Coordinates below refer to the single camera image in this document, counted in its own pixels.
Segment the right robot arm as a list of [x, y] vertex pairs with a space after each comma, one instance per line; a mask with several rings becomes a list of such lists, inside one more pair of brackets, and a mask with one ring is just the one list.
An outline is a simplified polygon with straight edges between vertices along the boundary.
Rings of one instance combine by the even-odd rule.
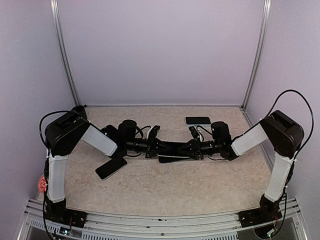
[[213, 122], [210, 128], [212, 140], [192, 139], [180, 146], [178, 153], [192, 159], [218, 154], [222, 159], [233, 161], [255, 147], [269, 143], [274, 152], [274, 161], [263, 197], [272, 203], [278, 201], [288, 184], [290, 170], [305, 136], [302, 126], [276, 110], [235, 138], [231, 137], [229, 126], [223, 121]]

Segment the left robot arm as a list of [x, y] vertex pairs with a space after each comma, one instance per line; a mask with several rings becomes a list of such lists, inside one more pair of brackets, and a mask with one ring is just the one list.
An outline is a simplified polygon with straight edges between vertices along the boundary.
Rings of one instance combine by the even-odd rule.
[[108, 125], [98, 129], [88, 119], [86, 113], [75, 110], [64, 111], [63, 115], [51, 122], [45, 129], [45, 145], [48, 153], [48, 186], [46, 196], [54, 203], [49, 212], [63, 223], [70, 218], [70, 211], [61, 202], [65, 201], [65, 172], [70, 154], [79, 142], [84, 142], [99, 150], [110, 160], [95, 171], [106, 179], [127, 165], [124, 157], [129, 151], [144, 153], [147, 159], [158, 156], [169, 146], [157, 138], [160, 126], [152, 127], [147, 138], [137, 138], [142, 130], [134, 120], [127, 119], [117, 128]]

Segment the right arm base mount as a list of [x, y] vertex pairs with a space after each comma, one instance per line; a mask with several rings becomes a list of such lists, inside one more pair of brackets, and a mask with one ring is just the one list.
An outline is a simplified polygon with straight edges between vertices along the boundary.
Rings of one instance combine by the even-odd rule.
[[242, 228], [259, 225], [275, 221], [282, 218], [282, 213], [279, 204], [282, 197], [275, 202], [267, 199], [263, 194], [259, 201], [259, 207], [249, 210], [243, 210], [238, 213]]

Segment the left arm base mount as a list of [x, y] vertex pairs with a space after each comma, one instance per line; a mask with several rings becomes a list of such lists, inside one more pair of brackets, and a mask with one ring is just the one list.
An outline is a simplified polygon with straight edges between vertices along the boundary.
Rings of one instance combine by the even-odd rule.
[[83, 229], [88, 214], [85, 211], [67, 208], [66, 204], [66, 199], [53, 202], [46, 196], [44, 199], [44, 218], [55, 223]]

